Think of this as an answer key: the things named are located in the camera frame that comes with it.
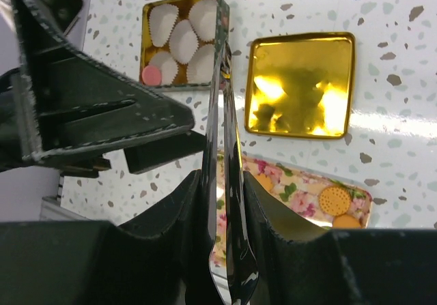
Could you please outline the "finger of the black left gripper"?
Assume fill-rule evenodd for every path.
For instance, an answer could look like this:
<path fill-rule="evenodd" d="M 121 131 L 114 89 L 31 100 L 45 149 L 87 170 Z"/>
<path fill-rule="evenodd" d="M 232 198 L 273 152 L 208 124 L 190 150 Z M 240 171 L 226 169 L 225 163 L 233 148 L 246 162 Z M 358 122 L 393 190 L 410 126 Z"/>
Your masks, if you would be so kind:
<path fill-rule="evenodd" d="M 202 152 L 206 136 L 190 131 L 169 136 L 144 145 L 124 149 L 124 155 L 131 174 L 142 174 L 164 164 Z"/>

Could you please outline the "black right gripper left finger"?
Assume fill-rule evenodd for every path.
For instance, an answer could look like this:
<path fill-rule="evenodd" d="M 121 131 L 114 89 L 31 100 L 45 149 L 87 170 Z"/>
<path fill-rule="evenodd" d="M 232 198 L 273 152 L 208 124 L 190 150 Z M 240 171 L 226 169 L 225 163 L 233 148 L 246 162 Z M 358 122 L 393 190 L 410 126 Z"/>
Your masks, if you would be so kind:
<path fill-rule="evenodd" d="M 125 224 L 104 220 L 1 225 L 2 304 L 197 304 L 196 170 Z"/>

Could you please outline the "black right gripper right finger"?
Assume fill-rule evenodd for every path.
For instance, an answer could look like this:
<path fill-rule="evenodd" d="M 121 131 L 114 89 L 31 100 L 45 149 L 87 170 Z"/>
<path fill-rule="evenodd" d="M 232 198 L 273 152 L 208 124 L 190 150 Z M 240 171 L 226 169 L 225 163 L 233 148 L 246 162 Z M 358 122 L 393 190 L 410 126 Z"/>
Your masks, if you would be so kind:
<path fill-rule="evenodd" d="M 323 229 L 244 174 L 254 304 L 435 304 L 436 231 Z"/>

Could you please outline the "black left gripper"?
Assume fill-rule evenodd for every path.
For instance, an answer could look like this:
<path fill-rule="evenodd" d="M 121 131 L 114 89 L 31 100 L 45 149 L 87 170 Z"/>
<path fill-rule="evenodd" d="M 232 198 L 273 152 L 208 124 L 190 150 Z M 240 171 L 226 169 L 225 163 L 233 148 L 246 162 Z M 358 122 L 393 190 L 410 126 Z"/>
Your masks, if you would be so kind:
<path fill-rule="evenodd" d="M 193 128 L 189 107 L 72 45 L 41 1 L 10 1 L 19 65 L 1 75 L 1 172 L 97 178 L 111 168 L 101 154 Z"/>

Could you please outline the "tan dotted round cookie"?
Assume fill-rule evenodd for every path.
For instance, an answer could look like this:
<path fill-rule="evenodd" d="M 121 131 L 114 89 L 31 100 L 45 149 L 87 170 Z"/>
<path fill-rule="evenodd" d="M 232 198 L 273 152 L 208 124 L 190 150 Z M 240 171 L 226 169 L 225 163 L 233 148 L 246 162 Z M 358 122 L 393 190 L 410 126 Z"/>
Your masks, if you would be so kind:
<path fill-rule="evenodd" d="M 331 186 L 321 191 L 318 202 L 324 213 L 331 216 L 340 216 L 349 210 L 352 200 L 346 189 Z"/>

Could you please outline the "silver metal tongs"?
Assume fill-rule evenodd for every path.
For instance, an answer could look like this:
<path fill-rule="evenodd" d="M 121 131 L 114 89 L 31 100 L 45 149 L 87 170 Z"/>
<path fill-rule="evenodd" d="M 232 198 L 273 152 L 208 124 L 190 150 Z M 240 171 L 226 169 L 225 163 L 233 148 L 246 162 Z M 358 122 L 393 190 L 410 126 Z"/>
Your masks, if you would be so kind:
<path fill-rule="evenodd" d="M 186 296 L 189 304 L 222 304 L 223 299 L 211 274 L 210 257 L 216 239 L 216 166 L 218 153 L 219 100 L 224 110 L 224 181 L 226 207 L 226 272 L 232 304 L 248 304 L 255 290 L 259 271 L 249 243 L 244 208 L 244 188 L 240 140 L 232 87 L 231 50 L 223 43 L 214 64 L 210 87 L 206 148 L 201 167 L 201 202 L 208 208 L 199 222 L 197 233 L 204 242 L 195 268 L 194 294 Z"/>

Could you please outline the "pink round cookie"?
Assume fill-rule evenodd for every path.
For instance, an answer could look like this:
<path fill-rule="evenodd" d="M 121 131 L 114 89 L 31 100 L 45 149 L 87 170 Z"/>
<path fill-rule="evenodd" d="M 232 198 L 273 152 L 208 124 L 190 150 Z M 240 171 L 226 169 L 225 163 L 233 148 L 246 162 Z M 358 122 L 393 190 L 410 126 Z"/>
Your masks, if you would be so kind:
<path fill-rule="evenodd" d="M 158 86 L 162 82 L 162 74 L 158 67 L 148 65 L 141 71 L 141 79 L 145 85 Z"/>

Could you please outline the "orange round cookie right edge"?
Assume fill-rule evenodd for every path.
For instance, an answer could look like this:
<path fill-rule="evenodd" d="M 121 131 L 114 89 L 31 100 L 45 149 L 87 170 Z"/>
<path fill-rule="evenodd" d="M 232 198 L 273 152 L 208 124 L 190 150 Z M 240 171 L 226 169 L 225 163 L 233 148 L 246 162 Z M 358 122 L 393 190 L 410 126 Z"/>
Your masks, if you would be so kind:
<path fill-rule="evenodd" d="M 334 229 L 361 229 L 362 226 L 359 220 L 356 219 L 355 217 L 348 214 L 343 214 L 334 217 L 333 228 Z"/>

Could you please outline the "floral serving tray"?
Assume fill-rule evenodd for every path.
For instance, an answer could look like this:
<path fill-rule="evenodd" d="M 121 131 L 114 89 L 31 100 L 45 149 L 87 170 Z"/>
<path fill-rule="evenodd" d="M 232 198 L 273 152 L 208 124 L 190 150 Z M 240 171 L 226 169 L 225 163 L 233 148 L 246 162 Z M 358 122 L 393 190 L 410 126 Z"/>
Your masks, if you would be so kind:
<path fill-rule="evenodd" d="M 249 156 L 242 157 L 242 165 L 243 170 L 253 177 L 264 173 L 271 178 L 274 187 L 269 194 L 272 197 L 309 222 L 327 229 L 333 227 L 336 216 L 328 215 L 320 209 L 318 197 L 327 187 L 344 188 L 352 200 L 345 214 L 358 219 L 363 229 L 368 225 L 372 197 L 368 191 L 358 186 Z"/>

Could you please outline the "white paper cup bottom left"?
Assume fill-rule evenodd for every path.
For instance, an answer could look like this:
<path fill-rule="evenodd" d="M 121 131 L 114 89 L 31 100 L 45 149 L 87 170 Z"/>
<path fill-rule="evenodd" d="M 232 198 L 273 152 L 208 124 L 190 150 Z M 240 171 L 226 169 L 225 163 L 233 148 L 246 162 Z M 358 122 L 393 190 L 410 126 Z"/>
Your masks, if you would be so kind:
<path fill-rule="evenodd" d="M 178 63 L 167 51 L 156 53 L 149 61 L 151 66 L 158 68 L 161 74 L 160 85 L 171 85 L 178 74 Z"/>

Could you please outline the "white paper cup bottom right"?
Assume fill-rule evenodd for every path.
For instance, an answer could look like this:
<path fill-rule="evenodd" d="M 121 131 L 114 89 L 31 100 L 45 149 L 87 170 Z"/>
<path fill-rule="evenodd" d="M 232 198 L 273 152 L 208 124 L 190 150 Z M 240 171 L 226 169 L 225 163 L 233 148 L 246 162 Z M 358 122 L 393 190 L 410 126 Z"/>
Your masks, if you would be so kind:
<path fill-rule="evenodd" d="M 214 45 L 206 44 L 199 48 L 189 61 L 186 69 L 190 84 L 209 83 L 214 69 Z"/>

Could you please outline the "orange round cookie top right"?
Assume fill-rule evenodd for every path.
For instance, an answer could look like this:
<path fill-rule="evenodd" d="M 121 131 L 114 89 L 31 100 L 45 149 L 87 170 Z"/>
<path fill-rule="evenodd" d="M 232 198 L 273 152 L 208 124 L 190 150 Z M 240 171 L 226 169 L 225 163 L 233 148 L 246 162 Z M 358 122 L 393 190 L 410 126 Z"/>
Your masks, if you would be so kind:
<path fill-rule="evenodd" d="M 269 176 L 267 176 L 266 174 L 260 173 L 260 174 L 256 175 L 255 178 L 267 192 L 270 192 L 273 189 L 274 184 L 273 184 L 271 178 Z"/>

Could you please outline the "white paper cup centre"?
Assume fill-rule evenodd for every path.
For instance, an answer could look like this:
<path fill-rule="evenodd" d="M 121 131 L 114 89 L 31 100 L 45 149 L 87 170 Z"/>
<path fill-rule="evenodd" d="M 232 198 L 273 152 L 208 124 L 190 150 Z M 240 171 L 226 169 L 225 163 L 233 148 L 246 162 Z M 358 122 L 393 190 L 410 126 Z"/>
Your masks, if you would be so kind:
<path fill-rule="evenodd" d="M 187 64 L 198 49 L 198 39 L 189 20 L 181 20 L 173 29 L 169 49 L 175 60 Z"/>

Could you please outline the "floral cookie tin box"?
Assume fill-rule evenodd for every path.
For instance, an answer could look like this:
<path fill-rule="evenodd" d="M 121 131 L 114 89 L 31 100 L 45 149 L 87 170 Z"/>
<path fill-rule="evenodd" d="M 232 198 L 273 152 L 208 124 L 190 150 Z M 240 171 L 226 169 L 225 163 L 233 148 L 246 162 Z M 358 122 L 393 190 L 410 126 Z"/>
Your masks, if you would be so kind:
<path fill-rule="evenodd" d="M 166 91 L 209 89 L 228 33 L 225 0 L 161 0 L 144 5 L 140 82 Z"/>

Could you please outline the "white paper cup top right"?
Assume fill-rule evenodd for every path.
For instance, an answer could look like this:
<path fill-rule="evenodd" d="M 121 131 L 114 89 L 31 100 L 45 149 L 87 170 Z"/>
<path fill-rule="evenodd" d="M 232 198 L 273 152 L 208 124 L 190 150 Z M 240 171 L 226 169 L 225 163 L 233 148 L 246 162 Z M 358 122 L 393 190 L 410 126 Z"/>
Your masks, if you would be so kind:
<path fill-rule="evenodd" d="M 216 11 L 216 0 L 200 0 L 192 6 L 188 14 L 194 32 L 204 42 L 215 38 Z"/>

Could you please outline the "gold tin lid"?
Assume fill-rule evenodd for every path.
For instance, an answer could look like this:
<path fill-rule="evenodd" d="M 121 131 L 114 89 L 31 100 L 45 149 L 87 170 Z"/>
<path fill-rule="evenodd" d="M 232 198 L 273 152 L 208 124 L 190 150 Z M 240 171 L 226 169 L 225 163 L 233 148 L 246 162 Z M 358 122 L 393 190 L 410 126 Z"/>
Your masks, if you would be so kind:
<path fill-rule="evenodd" d="M 258 38 L 246 84 L 247 132 L 341 139 L 349 126 L 356 38 L 347 31 Z"/>

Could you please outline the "aluminium front rail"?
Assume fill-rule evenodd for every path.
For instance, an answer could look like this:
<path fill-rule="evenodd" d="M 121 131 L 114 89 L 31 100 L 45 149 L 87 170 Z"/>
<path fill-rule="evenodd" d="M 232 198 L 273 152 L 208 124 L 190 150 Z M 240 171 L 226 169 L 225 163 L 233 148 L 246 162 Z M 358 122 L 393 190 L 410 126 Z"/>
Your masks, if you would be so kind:
<path fill-rule="evenodd" d="M 64 176 L 60 175 L 58 183 L 58 191 L 55 196 L 47 196 L 42 198 L 40 207 L 41 221 L 70 221 L 81 220 L 83 217 L 65 209 L 61 206 L 61 194 L 64 185 Z"/>

